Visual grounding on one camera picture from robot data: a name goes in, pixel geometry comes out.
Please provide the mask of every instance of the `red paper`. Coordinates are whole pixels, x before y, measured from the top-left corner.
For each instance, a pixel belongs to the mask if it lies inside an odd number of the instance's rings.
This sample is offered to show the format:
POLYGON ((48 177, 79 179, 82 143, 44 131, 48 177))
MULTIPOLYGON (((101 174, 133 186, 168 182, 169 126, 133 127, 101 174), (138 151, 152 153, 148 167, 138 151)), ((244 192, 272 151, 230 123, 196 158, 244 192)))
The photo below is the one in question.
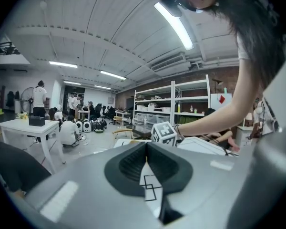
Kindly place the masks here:
POLYGON ((225 98, 224 98, 224 96, 220 96, 220 99, 219 99, 219 102, 222 104, 223 102, 225 101, 225 98))

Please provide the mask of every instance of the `white ceiling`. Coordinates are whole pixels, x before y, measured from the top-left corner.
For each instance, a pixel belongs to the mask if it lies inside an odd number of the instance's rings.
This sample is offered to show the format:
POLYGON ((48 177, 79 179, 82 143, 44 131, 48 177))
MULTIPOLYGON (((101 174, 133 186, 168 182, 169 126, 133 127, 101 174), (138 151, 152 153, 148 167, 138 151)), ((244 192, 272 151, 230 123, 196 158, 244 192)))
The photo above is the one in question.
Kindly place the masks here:
POLYGON ((159 0, 21 0, 8 20, 6 34, 41 70, 57 70, 64 80, 122 91, 159 78, 150 61, 185 52, 204 61, 237 56, 225 21, 207 13, 184 11, 182 21, 194 49, 186 51, 178 36, 154 8, 159 0), (40 3, 45 1, 44 16, 40 3), (48 61, 77 64, 78 69, 48 61), (125 76, 120 81, 100 70, 125 76))

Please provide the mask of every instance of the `black pants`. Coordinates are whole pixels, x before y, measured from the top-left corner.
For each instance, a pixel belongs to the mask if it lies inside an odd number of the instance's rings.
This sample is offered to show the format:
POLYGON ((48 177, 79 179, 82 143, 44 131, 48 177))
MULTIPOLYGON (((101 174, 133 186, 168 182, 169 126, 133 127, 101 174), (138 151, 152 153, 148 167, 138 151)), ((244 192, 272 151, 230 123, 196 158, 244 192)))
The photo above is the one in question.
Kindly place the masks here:
POLYGON ((73 117, 75 117, 75 109, 70 108, 69 115, 73 115, 73 117))
POLYGON ((33 108, 33 115, 38 117, 44 117, 46 114, 45 108, 42 107, 34 107, 33 108))

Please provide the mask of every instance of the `black box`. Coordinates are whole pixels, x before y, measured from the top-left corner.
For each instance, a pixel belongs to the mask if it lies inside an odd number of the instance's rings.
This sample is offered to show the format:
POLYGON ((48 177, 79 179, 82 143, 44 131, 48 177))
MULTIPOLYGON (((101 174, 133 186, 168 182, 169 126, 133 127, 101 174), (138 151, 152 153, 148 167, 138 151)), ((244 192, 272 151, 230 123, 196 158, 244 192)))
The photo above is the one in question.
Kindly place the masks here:
POLYGON ((44 125, 44 117, 38 117, 38 116, 29 117, 29 125, 43 126, 44 125))

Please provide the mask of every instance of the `ceiling light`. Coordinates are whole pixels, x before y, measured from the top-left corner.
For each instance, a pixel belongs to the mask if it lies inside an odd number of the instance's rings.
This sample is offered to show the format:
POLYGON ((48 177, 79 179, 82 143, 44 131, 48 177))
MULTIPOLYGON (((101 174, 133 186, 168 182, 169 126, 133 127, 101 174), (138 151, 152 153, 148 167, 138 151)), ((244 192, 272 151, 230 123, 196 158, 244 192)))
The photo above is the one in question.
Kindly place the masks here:
POLYGON ((59 63, 59 62, 52 62, 52 61, 49 61, 49 63, 54 64, 54 65, 59 65, 59 66, 67 66, 67 67, 77 68, 77 65, 75 65, 75 64, 59 63))
POLYGON ((187 33, 185 27, 183 26, 181 20, 177 17, 174 17, 170 14, 169 11, 166 10, 162 4, 159 2, 154 5, 154 7, 163 15, 163 17, 170 23, 172 28, 175 30, 177 35, 179 36, 181 42, 183 43, 185 49, 190 50, 192 49, 193 43, 189 34, 187 33))
POLYGON ((109 88, 109 87, 104 87, 104 86, 97 86, 97 85, 95 85, 95 87, 99 87, 99 88, 104 88, 104 89, 111 89, 111 88, 109 88))
POLYGON ((113 77, 116 77, 116 78, 119 78, 119 79, 122 79, 122 80, 126 80, 125 77, 122 77, 122 76, 119 76, 119 75, 115 75, 115 74, 111 74, 109 72, 106 72, 106 71, 101 71, 102 74, 107 74, 107 75, 110 75, 110 76, 113 76, 113 77))
POLYGON ((76 83, 76 82, 66 82, 66 81, 64 81, 64 82, 68 83, 68 84, 80 85, 80 83, 76 83))

